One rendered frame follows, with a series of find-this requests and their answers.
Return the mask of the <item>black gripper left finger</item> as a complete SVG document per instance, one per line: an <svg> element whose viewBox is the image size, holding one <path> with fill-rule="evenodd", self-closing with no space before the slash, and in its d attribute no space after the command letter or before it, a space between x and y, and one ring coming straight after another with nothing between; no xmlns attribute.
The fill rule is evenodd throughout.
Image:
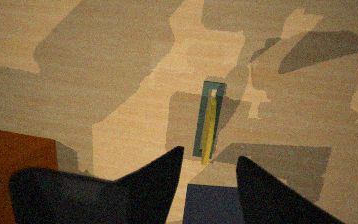
<svg viewBox="0 0 358 224"><path fill-rule="evenodd" d="M115 181L30 167L8 182L15 223L165 224L180 179L177 146Z"/></svg>

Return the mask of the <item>dark grey box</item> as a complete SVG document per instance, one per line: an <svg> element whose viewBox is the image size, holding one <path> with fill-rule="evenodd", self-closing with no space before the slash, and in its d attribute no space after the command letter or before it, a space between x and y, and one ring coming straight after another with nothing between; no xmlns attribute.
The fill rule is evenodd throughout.
<svg viewBox="0 0 358 224"><path fill-rule="evenodd" d="M182 224L245 224L238 187L187 184Z"/></svg>

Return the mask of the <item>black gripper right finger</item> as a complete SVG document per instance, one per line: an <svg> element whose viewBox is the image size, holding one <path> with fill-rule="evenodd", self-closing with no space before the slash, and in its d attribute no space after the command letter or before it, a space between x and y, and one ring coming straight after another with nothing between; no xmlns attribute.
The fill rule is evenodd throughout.
<svg viewBox="0 0 358 224"><path fill-rule="evenodd" d="M236 177L245 224L345 224L248 157L239 156Z"/></svg>

